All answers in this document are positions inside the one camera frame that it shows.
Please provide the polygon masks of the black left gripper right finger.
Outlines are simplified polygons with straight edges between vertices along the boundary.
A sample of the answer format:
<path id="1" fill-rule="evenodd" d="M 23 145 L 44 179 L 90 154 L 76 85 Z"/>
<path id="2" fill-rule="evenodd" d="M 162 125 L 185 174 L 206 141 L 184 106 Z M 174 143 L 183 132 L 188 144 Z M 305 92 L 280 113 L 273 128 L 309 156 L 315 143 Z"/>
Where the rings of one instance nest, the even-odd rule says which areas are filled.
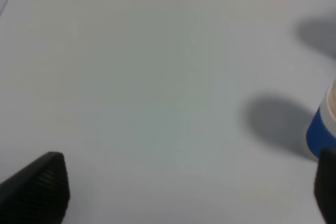
<path id="1" fill-rule="evenodd" d="M 314 196 L 325 223 L 335 224 L 335 148 L 325 148 L 320 154 Z"/>

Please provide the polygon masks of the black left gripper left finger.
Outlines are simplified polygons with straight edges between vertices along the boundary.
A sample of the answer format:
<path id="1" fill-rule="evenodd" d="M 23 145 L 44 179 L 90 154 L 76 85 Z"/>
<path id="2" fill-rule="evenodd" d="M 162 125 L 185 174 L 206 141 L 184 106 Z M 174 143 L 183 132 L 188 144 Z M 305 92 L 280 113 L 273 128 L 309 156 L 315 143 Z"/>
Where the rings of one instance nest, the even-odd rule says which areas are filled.
<path id="1" fill-rule="evenodd" d="M 65 157 L 47 152 L 1 183 L 1 223 L 62 223 L 69 200 Z"/>

